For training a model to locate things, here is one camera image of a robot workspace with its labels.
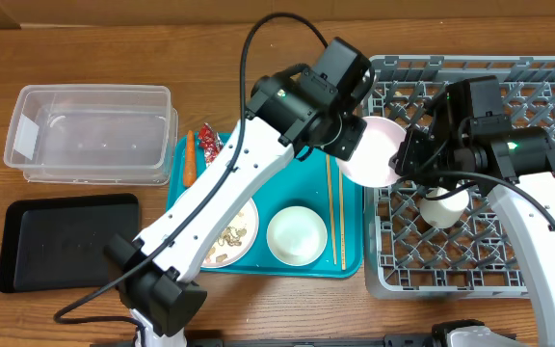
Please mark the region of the white bowl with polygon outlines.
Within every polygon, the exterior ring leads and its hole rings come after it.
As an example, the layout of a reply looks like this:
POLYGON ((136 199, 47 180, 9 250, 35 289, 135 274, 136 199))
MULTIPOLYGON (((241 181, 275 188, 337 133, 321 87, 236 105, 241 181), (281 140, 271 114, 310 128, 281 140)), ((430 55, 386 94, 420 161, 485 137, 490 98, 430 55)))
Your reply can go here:
POLYGON ((324 252, 327 227, 318 213, 303 206, 280 210, 267 227, 267 244, 272 255, 283 264, 309 265, 324 252))

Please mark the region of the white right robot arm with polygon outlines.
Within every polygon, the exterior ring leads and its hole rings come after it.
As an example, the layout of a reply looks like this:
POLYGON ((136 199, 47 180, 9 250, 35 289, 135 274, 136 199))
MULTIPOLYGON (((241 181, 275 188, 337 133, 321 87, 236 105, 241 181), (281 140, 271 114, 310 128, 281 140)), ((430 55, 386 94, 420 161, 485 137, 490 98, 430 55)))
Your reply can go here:
POLYGON ((505 229, 535 311, 555 346, 555 146, 545 129, 516 128, 496 77, 448 85, 426 105, 428 131, 409 127, 389 165, 402 180, 449 192, 478 187, 505 229))

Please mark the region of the orange carrot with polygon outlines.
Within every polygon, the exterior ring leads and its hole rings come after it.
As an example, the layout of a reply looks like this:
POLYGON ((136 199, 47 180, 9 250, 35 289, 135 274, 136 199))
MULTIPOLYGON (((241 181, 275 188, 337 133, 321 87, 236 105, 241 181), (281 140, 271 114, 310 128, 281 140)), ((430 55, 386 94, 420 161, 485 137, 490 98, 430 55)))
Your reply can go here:
POLYGON ((196 138, 195 133, 189 130, 186 136, 184 171, 182 175, 183 186, 191 187, 195 183, 197 177, 196 138))

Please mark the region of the red snack wrapper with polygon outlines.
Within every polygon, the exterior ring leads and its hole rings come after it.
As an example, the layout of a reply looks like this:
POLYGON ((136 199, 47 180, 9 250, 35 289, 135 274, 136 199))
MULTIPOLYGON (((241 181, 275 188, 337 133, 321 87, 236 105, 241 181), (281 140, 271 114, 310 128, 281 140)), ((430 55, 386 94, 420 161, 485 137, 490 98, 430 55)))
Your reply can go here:
POLYGON ((198 132, 198 146, 203 149, 206 166, 213 163, 224 147, 219 134, 206 122, 198 132))

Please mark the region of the pink plate with food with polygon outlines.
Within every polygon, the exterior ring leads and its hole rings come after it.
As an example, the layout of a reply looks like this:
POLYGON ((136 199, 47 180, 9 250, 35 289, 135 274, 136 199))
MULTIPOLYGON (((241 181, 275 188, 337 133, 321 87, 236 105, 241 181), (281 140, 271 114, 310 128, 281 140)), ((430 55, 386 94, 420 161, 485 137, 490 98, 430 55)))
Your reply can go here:
POLYGON ((253 199, 249 199, 210 248, 201 268, 223 268, 237 262, 255 242, 258 227, 258 211, 253 199))

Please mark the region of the pink bowl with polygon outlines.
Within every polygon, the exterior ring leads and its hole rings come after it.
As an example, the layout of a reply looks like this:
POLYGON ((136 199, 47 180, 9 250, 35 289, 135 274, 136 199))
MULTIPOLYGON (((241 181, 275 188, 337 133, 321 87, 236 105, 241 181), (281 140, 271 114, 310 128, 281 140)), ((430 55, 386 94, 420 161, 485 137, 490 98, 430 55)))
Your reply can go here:
POLYGON ((390 159, 405 140, 406 130, 393 120, 364 117, 366 128, 348 161, 335 159, 340 171, 354 183, 369 188, 390 186, 400 178, 390 159))

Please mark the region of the wooden chopstick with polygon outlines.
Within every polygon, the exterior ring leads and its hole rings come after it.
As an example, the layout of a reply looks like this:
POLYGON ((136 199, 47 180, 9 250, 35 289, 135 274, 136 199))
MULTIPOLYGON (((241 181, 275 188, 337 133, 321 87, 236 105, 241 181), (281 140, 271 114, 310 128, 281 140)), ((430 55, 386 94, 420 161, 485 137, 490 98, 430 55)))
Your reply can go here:
POLYGON ((345 238, 345 214, 344 214, 344 189, 343 173, 338 167, 338 194, 339 194, 339 222, 340 222, 340 263, 341 270, 346 270, 346 238, 345 238))
POLYGON ((326 170, 327 170, 327 185, 328 185, 328 199, 329 199, 329 209, 330 209, 330 238, 331 238, 331 248, 332 248, 332 258, 333 264, 337 265, 337 249, 336 249, 336 236, 335 236, 335 219, 334 219, 334 202, 333 202, 333 190, 332 190, 332 172, 330 156, 326 155, 326 170))

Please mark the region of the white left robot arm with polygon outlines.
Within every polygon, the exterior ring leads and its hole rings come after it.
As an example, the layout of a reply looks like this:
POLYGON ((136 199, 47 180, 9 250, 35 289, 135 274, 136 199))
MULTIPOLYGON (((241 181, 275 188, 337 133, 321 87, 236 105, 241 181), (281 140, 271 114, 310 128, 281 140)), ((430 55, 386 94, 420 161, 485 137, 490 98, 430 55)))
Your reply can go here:
POLYGON ((135 345, 182 334, 206 300, 194 279, 215 241, 304 147, 351 158, 366 127, 354 110, 373 81, 370 60, 340 38, 313 66, 261 77, 225 147, 178 202, 135 240, 111 239, 104 253, 134 315, 135 345))

